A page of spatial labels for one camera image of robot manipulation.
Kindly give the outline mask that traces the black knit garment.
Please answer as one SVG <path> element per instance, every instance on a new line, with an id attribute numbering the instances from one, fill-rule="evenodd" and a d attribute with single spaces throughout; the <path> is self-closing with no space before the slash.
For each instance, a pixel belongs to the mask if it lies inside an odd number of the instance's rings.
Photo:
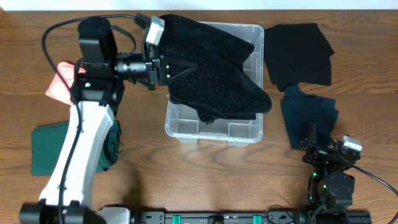
<path id="1" fill-rule="evenodd" d="M 175 14 L 164 14 L 159 48 L 166 57 L 187 60 L 197 69 L 168 85 L 169 100 L 197 111 L 202 122 L 253 120 L 268 113 L 269 95 L 243 70 L 254 45 L 213 26 Z"/>

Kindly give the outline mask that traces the pink garment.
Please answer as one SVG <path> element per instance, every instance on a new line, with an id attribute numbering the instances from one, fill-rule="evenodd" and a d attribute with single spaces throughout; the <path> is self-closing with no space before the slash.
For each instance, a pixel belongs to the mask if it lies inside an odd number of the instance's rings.
<path id="1" fill-rule="evenodd" d="M 71 63 L 60 62 L 57 69 L 62 78 L 66 81 L 68 87 L 66 87 L 61 78 L 55 74 L 45 94 L 54 100 L 60 101 L 67 105 L 72 105 L 73 103 L 68 88 L 70 88 L 74 82 L 74 68 L 74 65 Z"/>

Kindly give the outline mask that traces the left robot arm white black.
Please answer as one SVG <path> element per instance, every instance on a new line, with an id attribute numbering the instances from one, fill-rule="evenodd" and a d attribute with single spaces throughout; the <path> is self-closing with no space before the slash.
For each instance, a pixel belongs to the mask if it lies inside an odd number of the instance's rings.
<path id="1" fill-rule="evenodd" d="M 124 82 L 146 80 L 153 90 L 193 73 L 194 62 L 159 52 L 165 22 L 136 14 L 144 29 L 140 52 L 118 51 L 109 15 L 76 19 L 82 57 L 67 86 L 72 106 L 67 135 L 55 169 L 35 204 L 21 207 L 21 223 L 138 223 L 139 214 L 122 205 L 93 211 L 93 184 L 103 144 L 124 93 Z"/>

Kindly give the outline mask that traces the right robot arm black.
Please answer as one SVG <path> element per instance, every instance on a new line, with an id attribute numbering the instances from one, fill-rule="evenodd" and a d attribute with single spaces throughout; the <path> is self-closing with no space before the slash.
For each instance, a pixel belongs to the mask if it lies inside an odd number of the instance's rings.
<path id="1" fill-rule="evenodd" d="M 302 161 L 313 167 L 307 190 L 312 206 L 342 211 L 353 204 L 355 179 L 345 171 L 361 158 L 362 148 L 360 141 L 350 136 L 322 145 L 317 142 L 316 126 L 309 127 L 298 149 L 305 152 Z"/>

